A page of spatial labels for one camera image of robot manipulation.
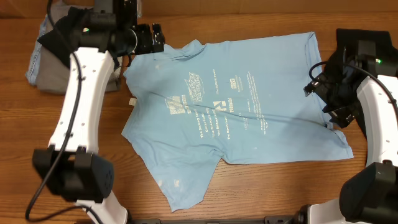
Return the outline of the light blue printed t-shirt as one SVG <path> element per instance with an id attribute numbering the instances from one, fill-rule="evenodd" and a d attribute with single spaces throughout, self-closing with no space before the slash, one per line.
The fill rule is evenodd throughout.
<path id="1" fill-rule="evenodd" d="M 220 160 L 274 164 L 351 159 L 316 95 L 314 32 L 138 55 L 124 76 L 137 101 L 122 131 L 172 211 L 200 203 Z"/>

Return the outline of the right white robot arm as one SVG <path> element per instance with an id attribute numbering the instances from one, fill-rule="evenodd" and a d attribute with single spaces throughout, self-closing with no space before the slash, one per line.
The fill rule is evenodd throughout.
<path id="1" fill-rule="evenodd" d="M 374 41 L 359 40 L 353 55 L 321 62 L 323 71 L 304 88 L 341 128 L 363 117 L 368 153 L 338 199 L 304 206 L 291 223 L 397 223 L 397 62 L 376 50 Z"/>

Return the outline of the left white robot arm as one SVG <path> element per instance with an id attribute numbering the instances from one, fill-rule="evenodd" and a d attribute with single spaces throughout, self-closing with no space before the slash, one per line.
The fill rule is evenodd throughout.
<path id="1" fill-rule="evenodd" d="M 49 189 L 83 210 L 93 223 L 132 223 L 113 192 L 114 166 L 102 158 L 98 126 L 106 85 L 118 58 L 162 52 L 159 24 L 139 24 L 137 1 L 96 1 L 71 29 L 52 23 L 51 39 L 70 55 L 70 74 L 62 112 L 46 149 L 36 149 L 32 163 L 41 189 Z"/>

